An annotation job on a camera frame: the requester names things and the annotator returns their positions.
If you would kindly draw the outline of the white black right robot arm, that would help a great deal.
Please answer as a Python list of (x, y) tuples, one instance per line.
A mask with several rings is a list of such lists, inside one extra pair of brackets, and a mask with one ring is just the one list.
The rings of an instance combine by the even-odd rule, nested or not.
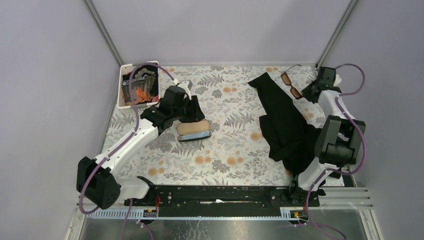
[(332, 173), (344, 175), (342, 167), (356, 163), (363, 143), (366, 124), (348, 111), (336, 78), (336, 68), (320, 66), (316, 79), (301, 92), (322, 108), (326, 120), (314, 142), (314, 159), (294, 177), (286, 193), (293, 206), (321, 195), (320, 186)]

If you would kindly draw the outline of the brown tortoiseshell sunglasses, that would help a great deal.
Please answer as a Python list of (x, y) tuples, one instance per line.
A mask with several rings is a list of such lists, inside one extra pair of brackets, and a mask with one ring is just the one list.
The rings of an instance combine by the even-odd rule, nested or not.
[(294, 85), (292, 84), (292, 81), (291, 81), (291, 79), (290, 79), (290, 77), (289, 77), (289, 75), (288, 75), (288, 71), (289, 70), (291, 70), (291, 69), (293, 69), (293, 68), (295, 68), (295, 67), (301, 67), (302, 65), (301, 64), (295, 64), (295, 65), (292, 65), (292, 66), (290, 66), (287, 70), (285, 70), (281, 75), (280, 75), (280, 77), (281, 77), (281, 80), (283, 81), (283, 83), (286, 85), (286, 86), (288, 86), (288, 87), (290, 87), (290, 90), (289, 90), (289, 92), (292, 94), (292, 96), (296, 99), (296, 100), (299, 100), (299, 99), (301, 99), (301, 98), (303, 98), (303, 95), (299, 92), (299, 90), (296, 88), (296, 87), (294, 87)]

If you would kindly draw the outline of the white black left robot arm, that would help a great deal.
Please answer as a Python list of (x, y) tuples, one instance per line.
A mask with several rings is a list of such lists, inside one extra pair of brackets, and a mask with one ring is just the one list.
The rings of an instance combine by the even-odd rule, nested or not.
[(145, 177), (117, 178), (132, 158), (148, 143), (173, 126), (175, 121), (196, 123), (205, 119), (198, 97), (179, 86), (166, 89), (163, 98), (137, 115), (135, 127), (112, 147), (91, 159), (83, 157), (77, 166), (76, 190), (79, 206), (87, 198), (97, 209), (115, 202), (138, 200), (148, 206), (155, 201), (155, 185)]

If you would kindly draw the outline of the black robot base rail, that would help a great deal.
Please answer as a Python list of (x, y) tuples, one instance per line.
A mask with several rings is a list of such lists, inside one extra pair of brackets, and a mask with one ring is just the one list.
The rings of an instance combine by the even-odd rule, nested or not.
[(217, 210), (221, 206), (228, 206), (241, 212), (253, 209), (266, 208), (300, 208), (306, 206), (318, 207), (319, 196), (325, 192), (310, 197), (308, 200), (291, 201), (288, 194), (289, 187), (277, 186), (212, 186), (212, 185), (155, 185), (150, 188), (144, 198), (125, 200), (124, 205), (132, 203), (135, 207), (152, 207), (173, 209), (200, 208)]

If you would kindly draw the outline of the light blue cleaning cloth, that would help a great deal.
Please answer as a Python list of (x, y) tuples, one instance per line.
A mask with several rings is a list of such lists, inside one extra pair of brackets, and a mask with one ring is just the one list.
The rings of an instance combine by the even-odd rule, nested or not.
[(210, 131), (203, 131), (203, 132), (198, 132), (198, 133), (192, 133), (192, 134), (187, 134), (187, 135), (183, 135), (181, 137), (182, 141), (188, 141), (188, 140), (198, 140), (198, 139), (205, 139), (205, 138), (209, 138), (211, 135)]

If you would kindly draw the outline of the black glasses case tan lining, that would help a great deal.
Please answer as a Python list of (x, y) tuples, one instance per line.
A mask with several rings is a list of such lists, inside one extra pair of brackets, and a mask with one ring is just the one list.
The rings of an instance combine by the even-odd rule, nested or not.
[(199, 122), (190, 122), (190, 123), (179, 123), (176, 127), (177, 133), (178, 133), (178, 138), (177, 140), (179, 142), (191, 142), (191, 141), (198, 141), (198, 140), (204, 140), (204, 139), (192, 139), (192, 140), (181, 140), (181, 137), (183, 135), (190, 135), (190, 134), (195, 134), (195, 133), (200, 133), (200, 132), (205, 132), (205, 131), (210, 131), (212, 136), (212, 132), (211, 132), (211, 124), (207, 119), (203, 119)]

